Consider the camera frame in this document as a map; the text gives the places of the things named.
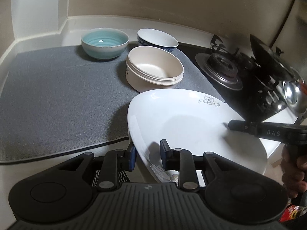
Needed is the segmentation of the person right hand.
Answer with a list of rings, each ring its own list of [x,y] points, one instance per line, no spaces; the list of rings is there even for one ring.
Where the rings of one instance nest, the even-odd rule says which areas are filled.
[[[285,145],[282,151],[281,169],[283,171],[282,181],[287,190],[289,198],[296,198],[299,193],[306,192],[306,155],[299,156],[294,160],[290,154],[290,148],[294,146]]]

